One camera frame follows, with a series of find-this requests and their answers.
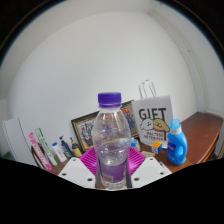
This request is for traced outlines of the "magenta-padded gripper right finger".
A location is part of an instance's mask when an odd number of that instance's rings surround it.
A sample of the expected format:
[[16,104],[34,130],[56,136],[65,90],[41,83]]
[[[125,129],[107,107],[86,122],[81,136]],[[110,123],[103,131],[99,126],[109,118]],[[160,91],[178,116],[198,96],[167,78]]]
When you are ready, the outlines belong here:
[[131,148],[128,155],[127,187],[140,188],[168,175],[168,168],[154,157]]

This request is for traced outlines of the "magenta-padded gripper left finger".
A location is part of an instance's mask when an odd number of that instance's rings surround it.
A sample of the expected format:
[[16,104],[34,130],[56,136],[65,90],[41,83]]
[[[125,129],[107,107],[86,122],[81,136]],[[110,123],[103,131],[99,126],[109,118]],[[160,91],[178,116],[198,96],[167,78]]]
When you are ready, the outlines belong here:
[[95,150],[91,148],[80,158],[72,158],[58,176],[81,187],[95,189],[97,185]]

